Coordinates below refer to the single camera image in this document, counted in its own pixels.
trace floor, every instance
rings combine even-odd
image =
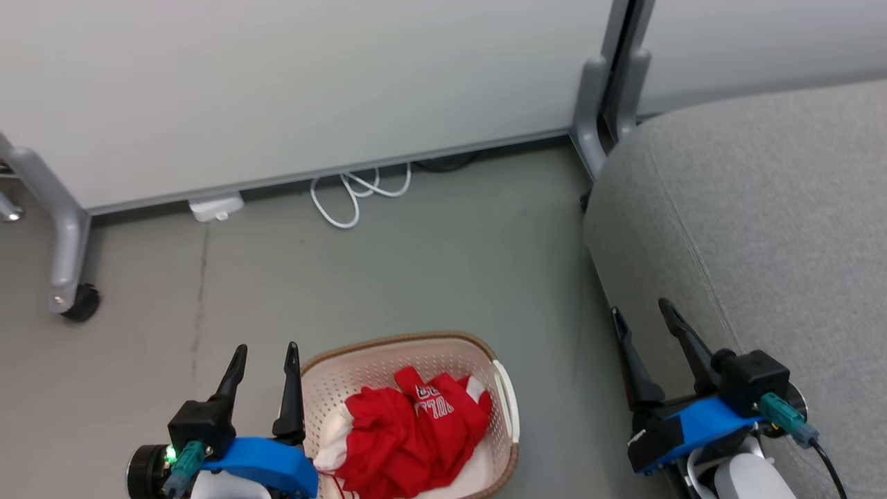
[[[86,273],[104,303],[82,325],[45,309],[50,220],[0,187],[28,209],[0,224],[0,483],[11,496],[124,497],[131,453],[169,440],[167,421],[215,390],[240,343],[250,350],[233,422],[269,435],[288,341],[306,360],[439,329],[485,340],[514,382],[521,457],[498,497],[666,496],[625,456],[629,413],[581,238],[588,185],[567,145],[417,171],[404,197],[361,201],[350,231],[307,194],[207,225],[179,212],[102,226]],[[349,216],[340,187],[320,195]]]

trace white basket handle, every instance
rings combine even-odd
[[[493,366],[496,368],[499,400],[502,402],[502,408],[508,413],[505,420],[508,436],[516,444],[521,439],[521,416],[517,411],[517,396],[514,394],[514,386],[505,366],[498,360],[493,361]]]

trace clothes pile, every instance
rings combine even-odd
[[[338,409],[345,424],[314,459],[360,499],[449,486],[490,425],[492,400],[474,376],[457,381],[444,373],[425,383],[407,367],[394,379],[401,391],[364,387],[348,397]]]

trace brown basket rim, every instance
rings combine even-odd
[[[382,345],[392,345],[395,343],[408,343],[413,341],[448,338],[460,339],[474,344],[487,355],[487,357],[490,359],[490,362],[496,359],[496,353],[493,352],[490,346],[487,345],[479,337],[469,335],[468,333],[463,331],[429,331],[427,333],[413,333],[410,335],[384,337],[319,353],[318,355],[315,355],[313,358],[302,364],[302,376],[305,376],[305,374],[311,368],[317,366],[320,362],[345,355],[346,353],[359,352],[361,350],[367,350]],[[517,443],[513,443],[511,446],[511,453],[508,457],[508,464],[506,464],[505,470],[502,471],[502,474],[499,476],[499,478],[495,482],[493,482],[492,485],[485,488],[484,490],[475,492],[471,495],[465,495],[460,499],[486,499],[487,497],[496,494],[511,479],[511,476],[514,475],[514,469],[517,467],[517,458],[520,453],[520,445]]]

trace gray fabric upholstery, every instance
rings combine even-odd
[[[659,297],[712,350],[786,364],[851,497],[887,497],[886,82],[651,120],[609,157],[585,230],[668,395],[692,376]],[[766,444],[798,497],[836,497],[812,450]]]

